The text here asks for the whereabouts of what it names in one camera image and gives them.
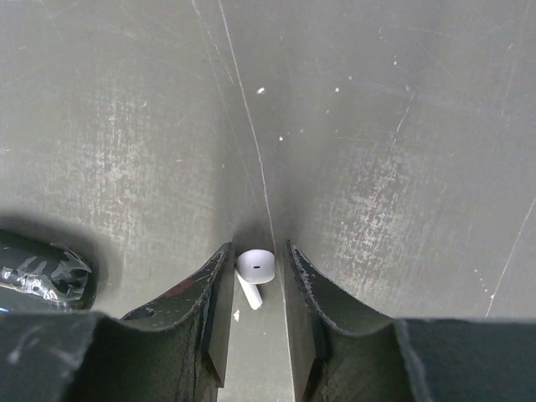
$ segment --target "scratched gray surface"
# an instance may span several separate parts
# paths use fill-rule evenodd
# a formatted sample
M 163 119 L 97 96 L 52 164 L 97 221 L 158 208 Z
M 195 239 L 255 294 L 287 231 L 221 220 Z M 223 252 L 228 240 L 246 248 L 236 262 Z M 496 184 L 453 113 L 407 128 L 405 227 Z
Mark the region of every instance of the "scratched gray surface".
M 535 41 L 527 0 L 3 0 L 0 208 L 107 243 L 115 316 L 291 237 L 390 315 L 535 317 Z M 221 400 L 291 400 L 264 291 Z

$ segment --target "gray surface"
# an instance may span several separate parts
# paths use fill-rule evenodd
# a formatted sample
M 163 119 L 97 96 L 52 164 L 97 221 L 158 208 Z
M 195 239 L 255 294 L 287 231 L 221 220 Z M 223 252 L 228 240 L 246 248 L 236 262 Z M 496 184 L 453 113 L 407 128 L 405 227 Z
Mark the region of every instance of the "gray surface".
M 391 315 L 534 317 L 536 6 L 222 6 L 0 3 L 0 206 L 114 250 L 97 308 L 291 237 Z M 291 398 L 266 292 L 253 314 L 237 291 L 222 400 Z

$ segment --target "scratch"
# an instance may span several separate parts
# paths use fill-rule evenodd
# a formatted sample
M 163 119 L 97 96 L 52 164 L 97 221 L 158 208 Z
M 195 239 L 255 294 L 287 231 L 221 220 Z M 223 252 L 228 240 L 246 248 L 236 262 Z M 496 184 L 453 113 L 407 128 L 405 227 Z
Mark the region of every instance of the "scratch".
M 62 38 L 61 36 L 61 33 L 59 32 L 59 28 L 58 28 L 58 25 L 56 25 L 56 23 L 54 22 L 54 17 L 55 16 L 52 16 L 50 13 L 49 13 L 49 10 L 47 9 L 47 6 L 44 4 L 44 0 L 39 0 L 39 3 L 43 6 L 43 9 L 44 9 L 44 12 L 47 14 L 47 18 L 49 19 L 50 23 L 52 24 L 52 27 L 54 28 L 54 30 L 56 31 L 56 33 L 58 34 L 58 39 L 61 43 L 63 43 L 64 45 L 64 39 Z M 71 61 L 71 64 L 73 66 L 73 68 L 75 69 L 76 73 L 78 74 L 78 76 L 80 77 L 81 74 L 80 74 L 80 70 L 78 70 L 78 67 L 76 67 L 76 64 L 74 61 Z
M 77 5 L 78 5 L 77 2 L 72 2 L 70 5 L 68 5 L 68 6 L 65 7 L 65 8 L 62 8 L 62 9 L 59 10 L 57 13 L 55 13 L 55 14 L 50 14 L 50 15 L 49 15 L 49 18 L 50 18 L 50 19 L 54 19 L 54 18 L 58 17 L 59 15 L 65 13 L 66 11 L 70 10 L 72 7 L 77 6 Z
M 504 99 L 502 100 L 501 117 L 504 116 L 504 111 L 506 110 L 506 102 L 508 100 L 508 96 L 510 95 L 510 88 L 512 87 L 513 73 L 515 72 L 516 65 L 518 63 L 519 50 L 521 49 L 521 45 L 523 44 L 523 33 L 525 31 L 525 26 L 527 25 L 529 8 L 530 8 L 530 2 L 527 2 L 527 8 L 525 8 L 525 14 L 523 15 L 523 21 L 521 22 L 521 30 L 519 32 L 518 47 L 516 48 L 516 53 L 513 55 L 512 69 L 510 70 L 510 78 L 508 79 L 508 84 L 506 85 L 506 94 L 504 94 Z
M 123 13 L 124 13 L 124 14 L 125 14 L 125 15 L 126 15 L 132 22 L 133 22 L 133 23 L 135 23 L 136 25 L 140 25 L 140 26 L 141 26 L 141 24 L 139 23 L 139 21 L 137 21 L 134 17 L 132 17 L 132 14 L 130 14 L 130 13 L 126 10 L 126 8 L 125 8 L 125 6 L 126 6 L 125 2 L 121 1 L 121 2 L 119 3 L 119 2 L 116 0 L 116 4 L 119 6 L 119 8 L 122 10 L 122 12 L 123 12 Z
M 456 79 L 456 77 L 445 67 L 443 63 L 441 63 L 439 59 L 437 59 L 431 52 L 429 52 L 428 49 L 423 44 L 420 44 L 420 47 L 430 56 L 432 60 L 434 60 L 437 63 L 437 65 L 441 67 L 443 71 L 445 71 L 445 74 L 451 77 L 451 79 L 454 82 L 458 83 L 458 80 Z
M 207 275 L 205 275 L 205 276 L 201 276 L 201 277 L 199 277 L 199 278 L 196 278 L 195 281 L 196 281 L 196 282 L 200 282 L 200 281 L 202 281 L 202 280 L 204 280 L 204 279 L 211 278 L 211 277 L 212 277 L 212 274 L 213 274 L 212 272 L 209 272 L 209 273 L 208 273 Z
M 47 18 L 49 19 L 50 23 L 52 24 L 52 26 L 56 30 L 56 33 L 58 34 L 58 37 L 61 39 L 61 34 L 59 33 L 58 25 L 56 25 L 56 23 L 53 20 L 52 15 L 49 13 L 49 10 L 47 9 L 47 6 L 45 6 L 44 0 L 39 0 L 39 3 L 41 3 L 41 5 L 43 6 L 44 11 L 47 14 Z
M 516 250 L 516 246 L 518 245 L 519 238 L 521 237 L 521 234 L 523 230 L 525 229 L 525 224 L 528 221 L 528 217 L 533 212 L 534 204 L 536 204 L 536 197 L 533 199 L 533 203 L 530 205 L 530 208 L 528 209 L 527 215 L 525 216 L 525 219 L 523 220 L 523 223 L 521 224 L 521 228 L 519 228 L 518 236 L 516 237 L 516 240 L 513 242 L 512 249 L 510 250 L 510 254 L 508 255 L 508 258 L 506 260 L 506 265 L 502 269 L 501 276 L 499 277 L 499 281 L 497 282 L 497 286 L 495 286 L 495 291 L 493 292 L 491 296 L 491 301 L 489 302 L 489 306 L 487 307 L 486 317 L 489 315 L 490 310 L 492 309 L 493 302 L 495 301 L 495 296 L 497 295 L 497 291 L 499 290 L 499 287 L 501 285 L 501 282 L 503 281 L 504 274 L 506 273 L 508 267 L 510 266 L 510 260 L 512 259 L 513 252 Z
M 183 117 L 181 117 L 181 119 L 178 121 L 176 128 L 179 128 L 181 126 L 181 124 L 183 124 L 184 119 L 186 119 L 186 117 L 188 117 L 194 110 L 196 110 L 198 107 L 200 107 L 203 103 L 204 103 L 204 100 L 201 100 L 196 105 L 192 106 L 188 111 L 186 111 L 186 113 L 184 113 Z
M 446 306 L 449 307 L 452 303 L 452 297 L 454 297 L 454 292 L 456 291 L 456 288 L 458 286 L 458 276 L 460 276 L 460 268 L 461 266 L 465 266 L 466 260 L 467 260 L 467 245 L 469 245 L 469 239 L 471 238 L 471 232 L 472 232 L 472 225 L 475 222 L 475 215 L 477 214 L 476 208 L 473 207 L 472 209 L 472 216 L 471 216 L 471 223 L 469 224 L 469 229 L 467 230 L 467 236 L 466 236 L 466 244 L 465 249 L 463 253 L 463 260 L 461 264 L 458 264 L 458 267 L 456 269 L 456 276 L 454 277 L 454 283 L 452 284 L 452 291 L 451 295 L 449 296 L 449 301 L 446 303 Z
M 164 29 L 166 32 L 168 32 L 169 34 L 175 36 L 176 38 L 179 38 L 179 39 L 182 39 L 183 37 L 181 35 L 179 35 L 177 32 L 173 31 L 172 29 L 168 28 L 165 24 L 161 23 L 160 21 L 158 21 L 157 19 L 151 17 L 149 14 L 147 13 L 144 13 L 143 11 L 139 11 L 139 13 L 141 15 L 143 15 L 143 17 L 147 18 L 149 21 L 152 21 L 153 23 L 155 23 L 156 25 L 158 25 L 159 27 L 161 27 L 162 29 Z
M 404 115 L 402 116 L 402 119 L 400 120 L 399 126 L 396 127 L 396 134 L 394 134 L 394 141 L 393 146 L 396 144 L 396 139 L 398 138 L 400 128 L 402 127 L 402 123 L 404 123 L 405 117 L 408 115 L 408 111 L 410 111 L 411 101 L 415 98 L 415 94 L 413 94 L 410 97 L 410 101 L 408 102 L 408 107 L 405 109 Z
M 177 69 L 179 71 L 182 71 L 183 73 L 186 73 L 186 74 L 190 74 L 191 76 L 197 78 L 198 80 L 203 80 L 203 77 L 201 75 L 198 75 L 198 74 L 195 74 L 193 71 L 190 71 L 190 70 L 186 70 L 184 69 L 183 67 L 181 67 L 180 65 L 176 65 L 174 63 L 170 63 L 169 61 L 166 61 L 166 60 L 162 60 L 162 59 L 154 59 L 154 58 L 146 58 L 146 61 L 149 62 L 150 64 L 153 64 L 155 65 L 153 62 L 154 61 L 158 61 L 160 63 L 163 63 L 163 64 L 166 64 L 166 65 L 169 65 L 170 67 L 173 67 L 174 69 Z
M 207 35 L 209 36 L 210 40 L 212 41 L 212 44 L 214 45 L 214 48 L 216 49 L 216 53 L 218 54 L 219 58 L 221 59 L 222 64 L 224 65 L 225 71 L 227 71 L 227 76 L 229 76 L 229 79 L 230 79 L 231 83 L 234 85 L 235 83 L 233 81 L 233 76 L 232 76 L 231 72 L 229 71 L 229 69 L 227 68 L 227 63 L 225 63 L 225 59 L 223 58 L 223 56 L 219 52 L 218 45 L 216 44 L 216 41 L 212 37 L 212 34 L 210 33 L 209 29 L 205 25 L 203 19 L 201 18 L 201 13 L 199 12 L 197 6 L 195 4 L 193 6 L 195 8 L 196 14 L 198 15 L 199 23 L 201 25 L 203 25 L 205 31 L 207 31 Z
M 255 141 L 255 148 L 257 150 L 257 155 L 259 157 L 259 168 L 260 168 L 260 177 L 262 178 L 262 189 L 265 196 L 266 204 L 266 213 L 268 215 L 268 223 L 270 224 L 270 233 L 271 240 L 274 246 L 274 254 L 277 255 L 277 245 L 276 245 L 276 236 L 274 235 L 274 225 L 271 218 L 270 205 L 268 203 L 268 192 L 266 190 L 266 179 L 265 179 L 265 169 L 262 164 L 262 156 L 260 155 L 259 141 L 257 140 L 257 135 L 255 134 L 255 128 L 253 127 L 253 121 L 251 120 L 250 108 L 248 107 L 248 102 L 245 99 L 244 86 L 242 85 L 242 79 L 240 78 L 240 72 L 238 70 L 238 63 L 236 62 L 235 50 L 233 49 L 233 43 L 231 42 L 231 35 L 229 33 L 229 27 L 227 26 L 227 19 L 225 18 L 224 6 L 221 3 L 221 0 L 218 0 L 219 10 L 221 11 L 221 17 L 224 20 L 225 32 L 227 33 L 227 40 L 229 40 L 229 49 L 231 55 L 233 56 L 234 69 L 236 70 L 236 78 L 238 79 L 238 84 L 240 86 L 240 91 L 242 92 L 242 99 L 244 100 L 245 113 L 248 116 L 248 121 L 250 122 L 251 133 L 253 134 L 253 140 Z
M 113 34 L 120 34 L 120 35 L 125 35 L 127 38 L 130 38 L 132 40 L 135 40 L 136 42 L 138 43 L 141 43 L 142 41 L 140 39 L 138 39 L 136 37 L 136 35 L 132 32 L 128 32 L 128 31 L 125 31 L 123 29 L 120 29 L 118 27 L 113 27 L 113 26 L 110 26 L 109 29 L 108 29 L 111 33 Z
M 203 35 L 203 27 L 201 25 L 201 14 L 197 8 L 197 5 L 195 4 L 195 0 L 191 0 L 191 3 L 192 3 L 192 6 L 193 6 L 193 9 L 195 10 L 195 13 L 198 17 L 198 26 L 199 26 L 199 30 L 201 32 L 201 38 L 203 39 L 203 43 L 204 43 L 204 47 L 205 47 L 205 50 L 207 52 L 207 57 L 209 58 L 209 63 L 210 63 L 210 67 L 212 68 L 212 74 L 214 75 L 214 81 L 216 82 L 216 87 L 218 88 L 218 92 L 219 92 L 219 97 L 221 99 L 221 102 L 224 106 L 224 111 L 225 111 L 225 116 L 227 117 L 227 122 L 229 123 L 229 126 L 231 128 L 231 132 L 233 133 L 233 139 L 234 139 L 234 144 L 236 145 L 237 149 L 238 149 L 238 153 L 240 155 L 240 161 L 242 163 L 242 167 L 244 168 L 244 172 L 245 172 L 245 179 L 248 183 L 248 185 L 250 186 L 250 189 L 251 189 L 251 194 L 253 195 L 253 202 L 255 204 L 255 208 L 259 209 L 259 204 L 257 203 L 257 198 L 255 196 L 255 190 L 253 189 L 253 183 L 251 182 L 251 177 L 250 177 L 250 174 L 248 172 L 248 168 L 245 164 L 245 160 L 244 160 L 244 155 L 242 154 L 242 151 L 240 150 L 240 144 L 238 142 L 238 137 L 236 136 L 236 130 L 234 129 L 235 128 L 235 125 L 233 124 L 232 120 L 231 120 L 231 115 L 229 113 L 229 108 L 227 107 L 227 102 L 225 102 L 225 97 L 224 97 L 224 92 L 222 91 L 221 89 L 221 86 L 219 84 L 219 81 L 218 81 L 218 77 L 216 76 L 216 68 L 214 66 L 214 62 L 212 60 L 212 56 L 210 55 L 210 52 L 209 52 L 209 46 L 207 45 L 207 41 Z
M 13 84 L 16 84 L 18 81 L 22 80 L 23 78 L 26 78 L 28 77 L 29 75 L 35 73 L 36 71 L 40 70 L 43 68 L 43 66 L 45 64 L 47 64 L 48 61 L 44 64 L 40 64 L 38 65 L 37 67 L 33 67 L 28 73 L 24 73 L 22 75 L 20 75 L 19 77 L 15 78 L 14 80 L 11 80 L 5 84 L 2 84 L 2 92 L 0 93 L 0 95 L 3 95 L 4 94 L 4 91 L 9 88 L 10 86 L 12 86 Z

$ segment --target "white earbud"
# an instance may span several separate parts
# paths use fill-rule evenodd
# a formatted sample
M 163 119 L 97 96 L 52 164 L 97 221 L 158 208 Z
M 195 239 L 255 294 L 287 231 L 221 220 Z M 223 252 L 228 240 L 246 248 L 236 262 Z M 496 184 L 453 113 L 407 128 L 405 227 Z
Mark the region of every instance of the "white earbud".
M 262 306 L 257 285 L 266 283 L 276 276 L 276 257 L 266 250 L 249 250 L 238 257 L 236 275 L 245 297 L 253 310 Z

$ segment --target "wireless earbud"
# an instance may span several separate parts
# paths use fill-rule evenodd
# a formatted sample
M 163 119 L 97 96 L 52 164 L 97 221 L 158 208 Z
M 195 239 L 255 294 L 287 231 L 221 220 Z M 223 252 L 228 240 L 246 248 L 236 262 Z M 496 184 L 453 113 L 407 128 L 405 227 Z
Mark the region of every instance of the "wireless earbud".
M 236 275 L 251 308 L 262 306 L 257 285 L 267 283 L 276 276 L 276 257 L 266 250 L 249 250 L 236 261 Z

